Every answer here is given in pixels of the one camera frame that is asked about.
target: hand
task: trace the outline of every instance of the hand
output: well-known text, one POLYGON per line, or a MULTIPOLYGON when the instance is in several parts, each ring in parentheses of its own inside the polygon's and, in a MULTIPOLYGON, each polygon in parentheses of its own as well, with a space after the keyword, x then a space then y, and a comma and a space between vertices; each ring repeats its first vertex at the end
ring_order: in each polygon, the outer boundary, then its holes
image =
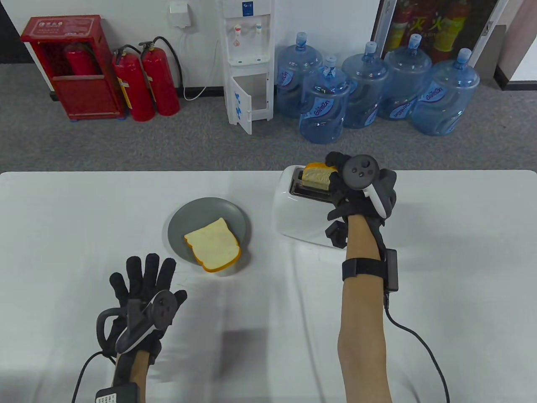
MULTIPOLYGON (((381 223, 384 224, 384 219, 379 216, 370 198, 366 197, 362 190, 350 189, 343 180, 343 167, 350 159, 350 155, 336 152, 331 152, 326 156, 326 165, 337 169, 337 172, 330 175, 329 186, 332 202, 336 208, 329 213, 328 219, 335 220, 341 217, 345 222, 348 222, 349 215, 363 215, 373 219, 380 219, 381 223)), ((395 172, 389 169, 381 169, 375 184, 383 188, 384 192, 382 193, 387 195, 392 206, 396 202, 394 191, 396 179, 397 174, 395 172)))
MULTIPOLYGON (((343 218, 345 221, 345 224, 342 222, 333 223, 329 229, 327 229, 327 236, 329 232, 332 232, 332 241, 334 242, 334 240, 337 240, 334 245, 344 248, 346 246, 345 240, 349 232, 348 225, 352 225, 352 223, 349 223, 349 216, 363 215, 375 238, 377 246, 379 247, 381 259, 384 260, 386 246, 384 245, 382 235, 380 234, 380 226, 384 225, 385 219, 379 216, 373 203, 364 195, 362 190, 350 189, 343 180, 343 167, 350 158, 350 155, 336 152, 331 152, 326 156, 326 165, 337 169, 337 172, 330 175, 329 186, 335 209, 328 214, 327 218, 328 220, 343 218)), ((387 195, 392 206, 395 206, 397 199, 394 191, 396 179, 397 175, 395 172, 389 169, 381 169, 376 184, 383 187, 384 194, 387 195)))
MULTIPOLYGON (((159 256, 155 253, 146 257, 145 272, 142 275, 142 261, 138 256, 132 256, 127 259, 127 276, 129 279, 129 289, 125 285, 125 280, 120 273, 113 273, 110 276, 110 285, 114 288, 115 296, 119 301, 121 308, 127 306, 129 299, 140 299, 142 305, 146 305, 151 299, 162 290, 169 290, 173 273, 175 272, 176 262, 174 259, 167 258, 158 272, 159 256)), ((180 290, 175 294, 177 308, 186 300, 186 291, 180 290)), ((115 343, 123 330, 127 327, 127 318, 119 316, 113 321, 110 335, 106 340, 106 348, 103 352, 106 356, 115 357, 115 343)), ((160 339, 164 336, 161 330, 154 330, 145 339, 142 340, 135 350, 147 351, 151 355, 152 363, 161 350, 160 339)))

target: bread slice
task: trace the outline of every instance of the bread slice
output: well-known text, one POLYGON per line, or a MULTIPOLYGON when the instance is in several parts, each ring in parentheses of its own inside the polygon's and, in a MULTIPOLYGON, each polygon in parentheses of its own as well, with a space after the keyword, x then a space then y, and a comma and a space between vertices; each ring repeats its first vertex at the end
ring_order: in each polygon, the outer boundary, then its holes
POLYGON ((241 257, 241 248, 223 218, 185 235, 194 256, 205 271, 215 273, 231 266, 241 257))
POLYGON ((322 162, 308 164, 302 172, 302 184, 310 188, 328 190, 330 175, 336 171, 336 168, 327 167, 322 162))

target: blue water jug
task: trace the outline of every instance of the blue water jug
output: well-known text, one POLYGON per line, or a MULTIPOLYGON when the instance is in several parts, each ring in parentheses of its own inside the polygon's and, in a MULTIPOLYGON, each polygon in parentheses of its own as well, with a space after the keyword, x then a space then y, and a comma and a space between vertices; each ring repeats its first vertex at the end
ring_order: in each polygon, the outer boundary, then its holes
POLYGON ((336 141, 351 92, 351 79, 336 68, 336 57, 327 56, 324 66, 304 79, 300 133, 315 144, 336 141))
POLYGON ((408 47, 388 52, 384 61, 388 65, 388 82, 380 103, 379 116, 388 120, 405 119, 418 97, 431 82, 431 58, 418 49, 422 36, 410 36, 408 47))
POLYGON ((306 33, 296 34, 296 46, 289 46, 278 56, 276 108, 281 114, 298 119, 304 78, 321 67, 323 58, 306 45, 306 33))
POLYGON ((432 83, 420 96, 412 123, 423 134, 442 136, 455 129, 479 85, 479 74, 470 66, 471 50, 461 49, 457 60, 438 63, 432 83))
POLYGON ((341 70, 352 80, 349 104, 343 126, 360 129, 376 118, 382 90, 388 78, 388 65, 375 55, 376 42, 366 43, 365 52, 349 57, 341 70))

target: water dispenser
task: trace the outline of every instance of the water dispenser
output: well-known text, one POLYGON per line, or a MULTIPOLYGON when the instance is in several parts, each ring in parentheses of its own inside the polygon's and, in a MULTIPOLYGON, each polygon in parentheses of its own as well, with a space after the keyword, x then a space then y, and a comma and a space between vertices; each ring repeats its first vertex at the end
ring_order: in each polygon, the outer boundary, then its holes
POLYGON ((216 0, 229 123, 274 115, 274 0, 216 0))

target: gray carpet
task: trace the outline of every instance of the gray carpet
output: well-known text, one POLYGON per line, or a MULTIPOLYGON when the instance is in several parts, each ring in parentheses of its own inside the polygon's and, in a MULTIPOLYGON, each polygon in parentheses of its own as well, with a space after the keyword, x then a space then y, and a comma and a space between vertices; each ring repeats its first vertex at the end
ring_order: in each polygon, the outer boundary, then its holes
POLYGON ((501 92, 483 83, 463 120, 444 138, 408 122, 378 119, 318 146, 296 121, 228 124, 223 98, 183 102, 174 117, 148 123, 71 123, 34 65, 0 66, 0 172, 29 170, 281 170, 322 161, 330 150, 369 153, 392 169, 537 170, 537 91, 501 92))

